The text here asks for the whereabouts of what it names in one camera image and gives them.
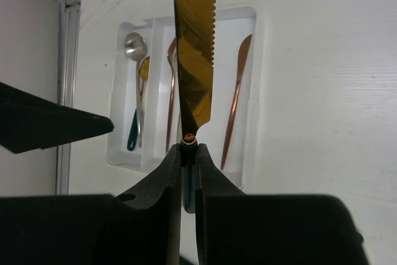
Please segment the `rose gold fork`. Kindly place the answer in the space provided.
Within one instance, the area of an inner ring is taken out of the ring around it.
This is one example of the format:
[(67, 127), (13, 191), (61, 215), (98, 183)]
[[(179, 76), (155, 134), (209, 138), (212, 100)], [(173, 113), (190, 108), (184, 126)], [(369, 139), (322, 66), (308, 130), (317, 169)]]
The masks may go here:
[(176, 67), (174, 66), (174, 61), (176, 57), (176, 44), (177, 44), (176, 38), (174, 38), (167, 50), (167, 61), (171, 69), (171, 85), (170, 85), (169, 105), (168, 105), (168, 114), (167, 114), (166, 153), (169, 151), (169, 147), (170, 147), (173, 108), (174, 108), (174, 94), (175, 94), (174, 90), (176, 83)]

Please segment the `rose gold knife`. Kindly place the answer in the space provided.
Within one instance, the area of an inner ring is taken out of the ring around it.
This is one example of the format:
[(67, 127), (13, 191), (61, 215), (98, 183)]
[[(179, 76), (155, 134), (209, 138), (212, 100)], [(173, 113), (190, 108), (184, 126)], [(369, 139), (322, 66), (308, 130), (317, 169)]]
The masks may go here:
[(223, 152), (221, 156), (221, 166), (220, 170), (223, 171), (226, 165), (226, 159), (231, 143), (231, 137), (233, 134), (234, 121), (236, 117), (236, 110), (239, 101), (239, 92), (241, 89), (241, 83), (243, 80), (244, 69), (246, 66), (246, 61), (248, 58), (249, 48), (251, 45), (252, 34), (248, 35), (242, 42), (238, 50), (238, 59), (237, 59), (237, 74), (236, 74), (236, 85), (233, 94), (233, 101), (230, 109), (230, 114), (228, 118), (228, 123), (226, 126), (226, 133), (223, 145)]

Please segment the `silver spoon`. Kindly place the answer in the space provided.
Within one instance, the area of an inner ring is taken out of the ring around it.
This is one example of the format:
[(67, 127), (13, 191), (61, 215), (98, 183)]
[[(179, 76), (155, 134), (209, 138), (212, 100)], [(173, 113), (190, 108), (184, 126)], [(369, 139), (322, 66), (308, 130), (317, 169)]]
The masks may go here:
[(143, 37), (132, 32), (125, 37), (124, 50), (126, 56), (136, 63), (135, 67), (135, 89), (136, 89), (136, 109), (133, 116), (133, 122), (128, 135), (127, 150), (133, 151), (138, 145), (141, 148), (141, 95), (140, 95), (140, 66), (147, 54), (147, 46)]

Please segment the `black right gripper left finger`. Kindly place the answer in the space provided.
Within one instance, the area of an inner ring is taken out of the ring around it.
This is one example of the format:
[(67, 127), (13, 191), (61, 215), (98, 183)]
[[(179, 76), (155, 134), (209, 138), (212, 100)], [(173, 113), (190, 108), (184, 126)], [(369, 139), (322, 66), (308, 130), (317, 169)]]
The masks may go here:
[(99, 237), (99, 264), (178, 264), (181, 150), (112, 200)]

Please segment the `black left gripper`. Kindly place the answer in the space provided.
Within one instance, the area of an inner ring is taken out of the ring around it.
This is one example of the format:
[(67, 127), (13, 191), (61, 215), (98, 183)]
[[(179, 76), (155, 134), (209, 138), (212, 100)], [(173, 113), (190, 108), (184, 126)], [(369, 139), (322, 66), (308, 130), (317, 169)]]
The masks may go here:
[(13, 153), (52, 148), (113, 130), (107, 117), (61, 106), (1, 83), (1, 146)]

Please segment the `gold knife green handle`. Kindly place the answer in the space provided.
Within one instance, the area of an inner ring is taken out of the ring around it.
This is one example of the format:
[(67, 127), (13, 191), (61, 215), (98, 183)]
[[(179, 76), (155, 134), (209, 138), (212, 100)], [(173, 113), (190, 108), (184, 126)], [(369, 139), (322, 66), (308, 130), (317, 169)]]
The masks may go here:
[(174, 0), (182, 129), (182, 203), (188, 213), (195, 212), (196, 136), (211, 117), (215, 8), (215, 0)]

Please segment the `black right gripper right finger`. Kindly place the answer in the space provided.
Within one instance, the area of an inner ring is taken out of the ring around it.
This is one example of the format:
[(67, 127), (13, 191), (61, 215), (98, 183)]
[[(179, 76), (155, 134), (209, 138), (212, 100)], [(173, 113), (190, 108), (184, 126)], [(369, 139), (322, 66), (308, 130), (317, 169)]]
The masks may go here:
[(195, 156), (195, 225), (200, 264), (241, 262), (247, 240), (247, 195), (214, 164), (205, 144)]

